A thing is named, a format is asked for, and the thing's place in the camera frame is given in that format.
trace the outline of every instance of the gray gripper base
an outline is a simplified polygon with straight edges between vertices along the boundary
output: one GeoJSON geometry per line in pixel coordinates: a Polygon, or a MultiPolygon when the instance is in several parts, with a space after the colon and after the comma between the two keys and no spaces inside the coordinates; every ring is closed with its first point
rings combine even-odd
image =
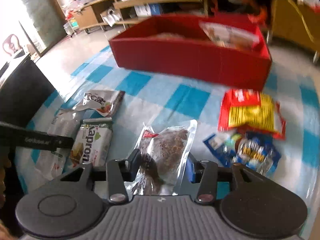
{"type": "MultiPolygon", "coordinates": [[[[23,237],[23,240],[29,239],[34,238],[23,237]]],[[[195,204],[190,196],[135,196],[129,204],[111,207],[95,228],[72,239],[253,240],[254,238],[231,229],[213,207],[195,204]]],[[[301,240],[301,238],[291,236],[285,240],[301,240]]]]}

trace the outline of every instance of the tiled floor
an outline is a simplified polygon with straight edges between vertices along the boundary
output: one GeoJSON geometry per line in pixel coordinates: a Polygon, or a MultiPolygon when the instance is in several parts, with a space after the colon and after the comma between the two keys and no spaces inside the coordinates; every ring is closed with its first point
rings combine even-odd
{"type": "MultiPolygon", "coordinates": [[[[108,32],[103,32],[102,30],[97,30],[90,34],[82,32],[54,46],[36,64],[50,82],[55,87],[59,87],[79,65],[106,47],[108,40],[122,30],[123,28],[118,26],[108,32]]],[[[305,51],[289,42],[277,39],[272,41],[269,50],[273,61],[282,65],[283,68],[302,74],[303,76],[311,76],[314,80],[317,93],[320,95],[320,64],[318,66],[313,65],[312,52],[305,51]]],[[[315,223],[320,225],[320,214],[318,214],[315,223]]],[[[314,230],[309,239],[316,240],[319,239],[319,236],[320,232],[314,230]]]]}

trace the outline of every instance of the red plastic bag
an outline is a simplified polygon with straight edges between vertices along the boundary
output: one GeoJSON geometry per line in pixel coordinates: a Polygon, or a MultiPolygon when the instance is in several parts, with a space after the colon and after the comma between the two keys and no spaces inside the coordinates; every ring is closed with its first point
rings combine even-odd
{"type": "Polygon", "coordinates": [[[231,89],[223,97],[218,123],[220,132],[238,128],[284,140],[285,125],[280,104],[269,95],[250,89],[231,89]]]}

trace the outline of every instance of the open box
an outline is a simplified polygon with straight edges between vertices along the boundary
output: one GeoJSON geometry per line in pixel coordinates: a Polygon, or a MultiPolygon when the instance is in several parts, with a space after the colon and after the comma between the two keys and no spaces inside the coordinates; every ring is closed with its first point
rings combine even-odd
{"type": "Polygon", "coordinates": [[[271,56],[259,27],[244,15],[154,16],[120,33],[109,43],[119,67],[186,76],[237,88],[262,90],[271,66],[271,56]],[[208,39],[199,22],[249,31],[259,37],[259,43],[252,50],[219,47],[208,39]],[[186,39],[152,37],[159,33],[177,33],[186,39]]]}

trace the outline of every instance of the blue and white checkered tablecloth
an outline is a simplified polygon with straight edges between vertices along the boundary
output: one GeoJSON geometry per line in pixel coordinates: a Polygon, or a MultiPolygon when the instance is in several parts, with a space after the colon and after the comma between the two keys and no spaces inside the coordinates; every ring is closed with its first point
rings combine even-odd
{"type": "MultiPolygon", "coordinates": [[[[28,128],[47,131],[57,110],[72,108],[89,89],[124,90],[126,95],[114,116],[113,139],[108,160],[125,158],[132,151],[143,123],[154,130],[196,119],[198,127],[191,153],[196,159],[218,162],[203,140],[217,131],[220,104],[226,86],[195,79],[119,68],[110,47],[78,67],[63,89],[41,106],[28,128]]],[[[319,206],[319,101],[310,77],[299,76],[273,64],[263,90],[280,102],[287,121],[286,141],[275,141],[282,158],[273,180],[298,194],[307,204],[309,217],[301,236],[308,238],[319,206]]],[[[87,117],[99,114],[89,110],[87,117]]],[[[25,193],[43,185],[46,179],[35,171],[39,150],[18,148],[16,167],[25,193]]],[[[194,190],[186,180],[182,192],[194,190]]]]}

